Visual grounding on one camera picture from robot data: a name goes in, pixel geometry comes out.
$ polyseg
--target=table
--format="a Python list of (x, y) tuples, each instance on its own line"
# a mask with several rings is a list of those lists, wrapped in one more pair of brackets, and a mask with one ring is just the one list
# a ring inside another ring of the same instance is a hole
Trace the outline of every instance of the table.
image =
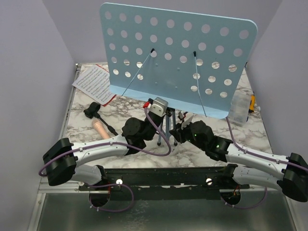
[[(90, 65), (83, 65), (84, 71)], [(241, 92), (250, 94), (252, 90), (245, 71), (239, 85)], [(89, 142), (100, 140), (99, 134), (92, 128), (91, 119), (83, 114), (93, 100), (76, 90), (69, 109), (65, 136), (71, 142)], [(143, 102), (116, 96), (106, 107), (101, 107), (100, 115), (120, 134), (125, 121), (130, 117), (143, 119)], [(225, 120), (205, 118), (196, 115), (193, 121), (203, 120), (214, 134), (230, 138)], [(259, 109), (249, 116), (248, 122), (240, 127), (232, 124), (236, 140), (249, 148), (271, 153), (269, 140), (263, 126)], [(157, 146), (158, 136), (147, 141), (147, 150), (164, 153), (167, 146), (162, 141)], [(206, 167), (224, 166), (226, 163), (216, 162), (208, 158), (204, 152), (190, 143), (173, 145), (169, 156), (157, 157), (137, 153), (125, 157), (109, 157), (89, 163), (102, 165), (105, 168), (147, 168), (147, 167)], [(269, 191), (268, 199), (261, 206), (250, 210), (237, 210), (225, 206), (221, 201), (211, 200), (171, 200), (171, 201), (136, 201), (129, 211), (124, 213), (96, 212), (89, 209), (88, 194), (75, 193), (62, 189), (47, 190), (38, 231), (295, 231), (292, 215), (285, 197), (277, 191)], [(257, 203), (263, 197), (263, 189), (252, 189), (242, 192), (240, 206)], [(123, 202), (108, 203), (110, 209), (120, 208)]]

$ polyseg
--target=purple gray wall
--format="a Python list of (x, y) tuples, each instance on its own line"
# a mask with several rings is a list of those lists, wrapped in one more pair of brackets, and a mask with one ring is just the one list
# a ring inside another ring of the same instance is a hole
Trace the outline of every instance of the purple gray wall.
[[(251, 19), (263, 35), (282, 0), (110, 0), (108, 2)], [(76, 63), (106, 62), (99, 16), (105, 0), (43, 0)]]
[[(308, 1), (284, 0), (248, 63), (248, 77), (275, 154), (308, 162)], [(295, 203), (308, 230), (308, 203)]]
[(0, 6), (0, 230), (25, 231), (75, 63), (41, 0)]

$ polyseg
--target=red clip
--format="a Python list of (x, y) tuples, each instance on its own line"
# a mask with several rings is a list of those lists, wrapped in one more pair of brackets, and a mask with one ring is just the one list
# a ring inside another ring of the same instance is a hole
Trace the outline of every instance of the red clip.
[(146, 102), (146, 103), (144, 103), (143, 108), (146, 108), (146, 107), (148, 107), (149, 105), (150, 105), (150, 102)]

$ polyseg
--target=marble tabletop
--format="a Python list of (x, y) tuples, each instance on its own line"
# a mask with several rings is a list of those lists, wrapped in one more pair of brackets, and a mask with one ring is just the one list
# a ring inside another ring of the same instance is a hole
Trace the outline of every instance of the marble tabletop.
[[(91, 64), (83, 65), (81, 72), (90, 66)], [(101, 66), (108, 69), (108, 65), (106, 64), (101, 64)], [(237, 90), (247, 94), (252, 93), (245, 70), (242, 73)], [(88, 108), (91, 102), (93, 102), (93, 99), (76, 89), (65, 134), (71, 142), (90, 142), (101, 139), (100, 135), (91, 125), (92, 120), (85, 117), (83, 113), (83, 110)], [(121, 134), (121, 128), (127, 119), (130, 117), (145, 118), (142, 108), (143, 104), (144, 102), (138, 100), (116, 96), (106, 107), (101, 106), (99, 114)], [(225, 119), (195, 115), (193, 122), (199, 120), (203, 120), (209, 125), (215, 135), (231, 138)], [(256, 105), (255, 112), (249, 115), (248, 122), (245, 125), (240, 127), (232, 124), (231, 126), (238, 143), (249, 148), (272, 153), (262, 118)], [(155, 135), (152, 141), (146, 141), (147, 147), (145, 149), (157, 153), (166, 153), (167, 145), (162, 140), (161, 146), (157, 146), (157, 139), (158, 135)], [(173, 137), (171, 137), (170, 144), (172, 152), (165, 157), (139, 152), (124, 157), (108, 157), (88, 164), (101, 165), (104, 168), (208, 167), (226, 165), (224, 162), (211, 160), (203, 151), (188, 142), (174, 146)]]

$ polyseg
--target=beige cylindrical object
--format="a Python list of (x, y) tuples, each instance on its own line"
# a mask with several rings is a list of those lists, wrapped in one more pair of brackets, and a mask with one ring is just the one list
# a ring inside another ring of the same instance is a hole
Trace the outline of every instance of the beige cylindrical object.
[(93, 126), (94, 129), (101, 135), (101, 137), (102, 137), (104, 140), (110, 138), (110, 136), (108, 135), (108, 133), (107, 133), (106, 130), (104, 129), (102, 123), (101, 123), (98, 119), (92, 120), (92, 126)]

